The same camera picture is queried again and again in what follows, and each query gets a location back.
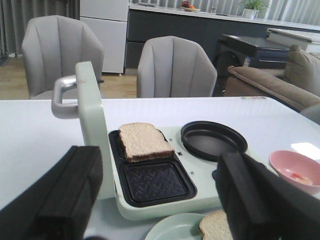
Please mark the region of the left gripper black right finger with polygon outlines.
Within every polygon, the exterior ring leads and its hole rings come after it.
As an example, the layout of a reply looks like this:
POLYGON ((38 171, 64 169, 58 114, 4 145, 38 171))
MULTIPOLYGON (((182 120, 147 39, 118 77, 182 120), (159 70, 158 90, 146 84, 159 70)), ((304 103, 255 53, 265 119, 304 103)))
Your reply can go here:
POLYGON ((215 185, 235 240, 318 240, 320 201, 246 154, 224 153, 215 185))

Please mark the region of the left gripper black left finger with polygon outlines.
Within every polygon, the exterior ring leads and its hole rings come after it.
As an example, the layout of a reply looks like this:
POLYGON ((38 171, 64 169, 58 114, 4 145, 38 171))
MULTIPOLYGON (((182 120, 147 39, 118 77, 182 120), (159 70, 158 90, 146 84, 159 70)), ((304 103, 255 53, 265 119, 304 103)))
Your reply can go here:
POLYGON ((97 146, 72 146, 0 211, 2 240, 82 240, 103 181, 97 146))

